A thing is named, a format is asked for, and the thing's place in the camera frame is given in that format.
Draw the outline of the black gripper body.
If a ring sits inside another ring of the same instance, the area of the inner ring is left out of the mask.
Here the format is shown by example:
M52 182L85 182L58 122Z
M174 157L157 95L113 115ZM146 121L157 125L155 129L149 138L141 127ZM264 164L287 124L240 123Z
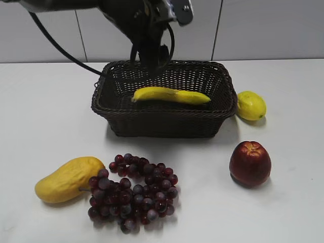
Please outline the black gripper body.
M150 1L99 1L99 9L133 44L141 55L158 55L166 30Z

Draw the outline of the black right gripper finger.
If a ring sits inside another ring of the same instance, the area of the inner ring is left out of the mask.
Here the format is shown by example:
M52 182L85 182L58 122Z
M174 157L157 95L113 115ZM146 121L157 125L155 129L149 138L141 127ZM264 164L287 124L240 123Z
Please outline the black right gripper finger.
M139 45L139 58L150 75L157 74L169 59L169 49L160 40L146 38Z

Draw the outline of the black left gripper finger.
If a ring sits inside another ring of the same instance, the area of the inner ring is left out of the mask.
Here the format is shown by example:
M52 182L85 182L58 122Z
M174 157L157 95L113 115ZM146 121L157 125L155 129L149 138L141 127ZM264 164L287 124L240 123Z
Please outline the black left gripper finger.
M135 62L138 51L139 51L139 42L133 42L131 52L130 52L130 63Z

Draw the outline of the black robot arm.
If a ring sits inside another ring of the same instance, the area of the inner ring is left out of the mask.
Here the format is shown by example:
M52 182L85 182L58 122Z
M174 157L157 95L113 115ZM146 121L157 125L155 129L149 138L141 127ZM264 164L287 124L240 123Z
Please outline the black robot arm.
M117 27L132 43L130 62L140 58L142 65L151 73L164 69L171 60L174 48L161 44L165 30L170 30L173 16L166 1L19 1L35 24L52 45L65 57L82 68L103 76L68 54L48 33L37 17L40 12L84 10L97 8L104 17Z

